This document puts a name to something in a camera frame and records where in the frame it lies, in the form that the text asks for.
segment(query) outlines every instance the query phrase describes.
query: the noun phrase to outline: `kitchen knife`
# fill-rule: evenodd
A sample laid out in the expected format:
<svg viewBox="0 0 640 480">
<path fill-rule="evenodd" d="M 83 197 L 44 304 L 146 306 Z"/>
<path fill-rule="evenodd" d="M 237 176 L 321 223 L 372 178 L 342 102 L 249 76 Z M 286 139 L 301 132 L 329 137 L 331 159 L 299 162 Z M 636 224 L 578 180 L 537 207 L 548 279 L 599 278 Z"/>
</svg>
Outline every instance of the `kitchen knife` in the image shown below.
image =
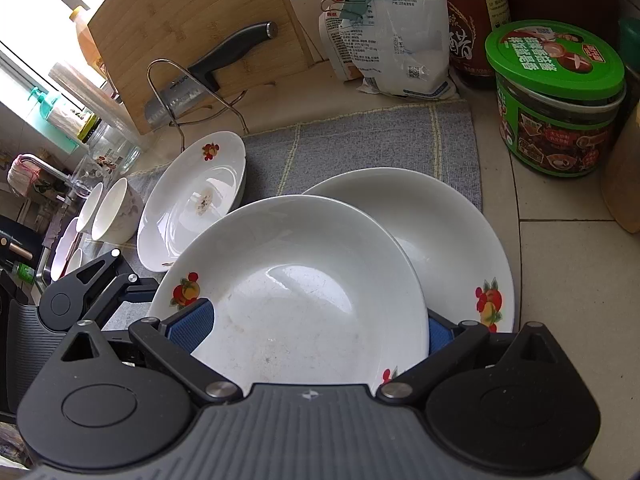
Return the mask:
<svg viewBox="0 0 640 480">
<path fill-rule="evenodd" d="M 257 44 L 275 38 L 277 33 L 278 26 L 275 22 L 255 23 L 241 28 L 187 68 L 200 84 L 183 75 L 160 91 L 162 99 L 175 116 L 179 117 L 209 95 L 203 86 L 212 92 L 220 89 L 213 74 L 214 70 L 238 61 Z M 155 97 L 145 105 L 145 119 L 153 129 L 171 121 Z"/>
</svg>

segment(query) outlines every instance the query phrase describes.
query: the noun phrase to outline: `window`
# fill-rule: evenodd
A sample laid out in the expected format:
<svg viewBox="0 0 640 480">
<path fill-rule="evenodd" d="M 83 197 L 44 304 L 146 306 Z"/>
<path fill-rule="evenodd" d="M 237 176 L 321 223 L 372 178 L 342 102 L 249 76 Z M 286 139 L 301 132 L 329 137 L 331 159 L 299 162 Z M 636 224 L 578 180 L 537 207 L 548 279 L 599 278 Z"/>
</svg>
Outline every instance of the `window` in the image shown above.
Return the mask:
<svg viewBox="0 0 640 480">
<path fill-rule="evenodd" d="M 8 50 L 28 69 L 35 78 L 27 81 L 44 80 L 51 87 L 64 91 L 49 77 L 49 70 L 59 61 L 66 61 L 94 84 L 100 86 L 104 80 L 89 67 L 82 56 L 76 36 L 76 26 L 69 15 L 76 4 L 95 12 L 103 0 L 0 0 L 0 49 Z M 11 64 L 11 56 L 2 60 Z"/>
</svg>

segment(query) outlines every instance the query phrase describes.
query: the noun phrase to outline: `plastic wrap roll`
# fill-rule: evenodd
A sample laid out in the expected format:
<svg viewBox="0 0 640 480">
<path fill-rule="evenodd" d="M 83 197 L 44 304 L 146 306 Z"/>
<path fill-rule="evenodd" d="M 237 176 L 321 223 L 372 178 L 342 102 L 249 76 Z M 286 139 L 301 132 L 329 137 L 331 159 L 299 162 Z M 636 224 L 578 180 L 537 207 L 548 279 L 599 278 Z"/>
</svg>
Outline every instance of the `plastic wrap roll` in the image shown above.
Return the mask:
<svg viewBox="0 0 640 480">
<path fill-rule="evenodd" d="M 49 71 L 49 75 L 109 126 L 119 130 L 129 142 L 140 146 L 143 151 L 149 149 L 149 141 L 140 136 L 124 107 L 117 104 L 75 67 L 66 62 L 59 62 Z"/>
</svg>

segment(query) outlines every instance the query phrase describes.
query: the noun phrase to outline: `green lid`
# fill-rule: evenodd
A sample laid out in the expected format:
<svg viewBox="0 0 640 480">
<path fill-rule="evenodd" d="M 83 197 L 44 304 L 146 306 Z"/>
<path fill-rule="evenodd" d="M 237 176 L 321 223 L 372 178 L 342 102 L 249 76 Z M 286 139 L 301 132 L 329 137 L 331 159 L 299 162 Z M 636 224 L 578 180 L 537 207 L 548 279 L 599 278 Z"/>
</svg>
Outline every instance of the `green lid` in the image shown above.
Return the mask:
<svg viewBox="0 0 640 480">
<path fill-rule="evenodd" d="M 582 28 L 548 20 L 507 23 L 484 43 L 495 71 L 529 90 L 577 100 L 612 97 L 625 67 L 605 41 Z"/>
</svg>

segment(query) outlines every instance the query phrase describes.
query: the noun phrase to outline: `metal screw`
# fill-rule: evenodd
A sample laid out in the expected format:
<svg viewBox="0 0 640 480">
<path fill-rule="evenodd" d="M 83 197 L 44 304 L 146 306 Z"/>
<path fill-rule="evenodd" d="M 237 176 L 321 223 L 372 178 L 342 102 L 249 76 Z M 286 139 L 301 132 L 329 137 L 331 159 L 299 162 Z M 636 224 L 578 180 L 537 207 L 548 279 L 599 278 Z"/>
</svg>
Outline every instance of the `metal screw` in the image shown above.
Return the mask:
<svg viewBox="0 0 640 480">
<path fill-rule="evenodd" d="M 387 383 L 380 390 L 389 399 L 404 399 L 410 396 L 414 389 L 407 383 Z"/>
<path fill-rule="evenodd" d="M 215 383 L 208 384 L 205 388 L 207 395 L 215 399 L 231 397 L 237 390 L 238 387 L 228 381 L 216 381 Z"/>
</svg>

